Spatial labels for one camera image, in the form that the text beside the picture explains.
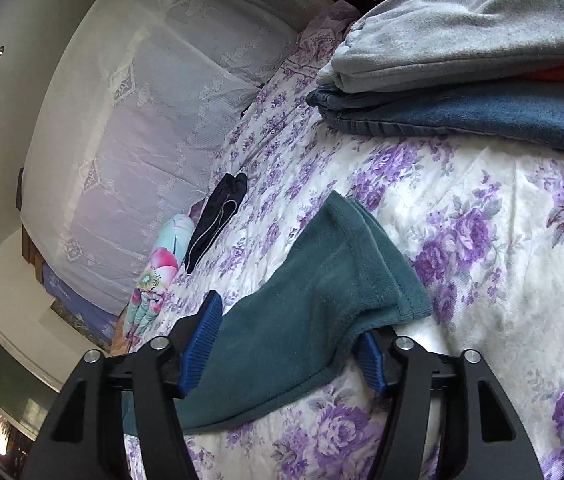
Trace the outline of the teal green pants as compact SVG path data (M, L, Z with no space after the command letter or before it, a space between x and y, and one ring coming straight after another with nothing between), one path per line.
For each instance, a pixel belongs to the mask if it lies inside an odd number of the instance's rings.
M334 380L361 334L430 314L373 214L330 192L268 281L223 316L201 382L175 402L181 428L227 431L275 412Z

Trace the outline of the orange brown pillow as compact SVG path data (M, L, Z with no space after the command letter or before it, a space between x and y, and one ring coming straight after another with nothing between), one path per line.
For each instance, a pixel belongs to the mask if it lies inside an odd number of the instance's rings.
M123 356L129 352L130 344L122 333L124 328L124 319L119 318L117 320L114 337L111 344L110 356Z

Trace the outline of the blue patterned cloth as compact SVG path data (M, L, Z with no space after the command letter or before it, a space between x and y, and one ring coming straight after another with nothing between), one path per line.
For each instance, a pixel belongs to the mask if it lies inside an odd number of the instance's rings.
M74 292L47 263L42 265L42 285L47 293L57 299L70 314L79 318L91 334L112 342L117 325L116 315L96 307Z

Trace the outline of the leaning picture panel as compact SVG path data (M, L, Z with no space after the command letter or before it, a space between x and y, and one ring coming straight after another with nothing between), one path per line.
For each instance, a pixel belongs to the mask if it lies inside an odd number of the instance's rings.
M51 310L91 344L106 352L111 351L114 336L114 326L111 323L84 321L80 313L73 313L58 299L51 304Z

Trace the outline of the folded floral quilt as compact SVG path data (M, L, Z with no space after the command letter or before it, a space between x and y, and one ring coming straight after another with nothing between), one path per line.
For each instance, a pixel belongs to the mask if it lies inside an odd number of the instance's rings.
M194 229L195 224L189 216L176 214L159 231L126 307L122 335L129 344L141 339L163 309L167 292L181 269Z

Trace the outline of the purple floral bedspread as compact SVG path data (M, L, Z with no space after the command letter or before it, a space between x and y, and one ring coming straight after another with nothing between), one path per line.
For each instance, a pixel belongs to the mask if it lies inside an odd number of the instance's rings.
M165 290L147 336L224 302L201 385L177 405L202 479L364 479L389 410L352 344L393 326L474 348L541 474L564 479L564 82L408 96L393 138L349 136L305 99L357 11L337 2L227 136L235 217Z

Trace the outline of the folded black pants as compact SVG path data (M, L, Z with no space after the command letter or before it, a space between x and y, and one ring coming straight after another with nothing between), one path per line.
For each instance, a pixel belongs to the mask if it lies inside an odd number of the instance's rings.
M225 174L212 191L201 212L184 257L184 267L191 274L221 231L239 210L247 193L247 175Z

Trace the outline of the folded blue jeans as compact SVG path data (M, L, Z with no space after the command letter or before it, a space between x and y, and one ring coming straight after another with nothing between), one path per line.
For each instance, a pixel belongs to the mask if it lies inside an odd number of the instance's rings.
M307 95L324 122L354 136L479 134L564 151L564 82L492 80L403 92Z

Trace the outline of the white lace covered headboard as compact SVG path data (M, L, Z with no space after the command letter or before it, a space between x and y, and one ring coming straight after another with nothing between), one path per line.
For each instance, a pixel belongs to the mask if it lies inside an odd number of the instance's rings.
M96 0L29 145L20 218L79 296L122 312L160 227L329 0Z

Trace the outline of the folded grey sweatpants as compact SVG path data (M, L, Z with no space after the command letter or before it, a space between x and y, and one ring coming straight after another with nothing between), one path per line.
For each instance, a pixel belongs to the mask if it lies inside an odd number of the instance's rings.
M564 63L564 0L385 0L353 24L317 81L397 92Z

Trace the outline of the window with white frame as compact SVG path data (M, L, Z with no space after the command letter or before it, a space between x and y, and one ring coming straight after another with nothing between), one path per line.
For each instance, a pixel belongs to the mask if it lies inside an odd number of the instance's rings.
M0 474L20 478L62 383L0 332Z

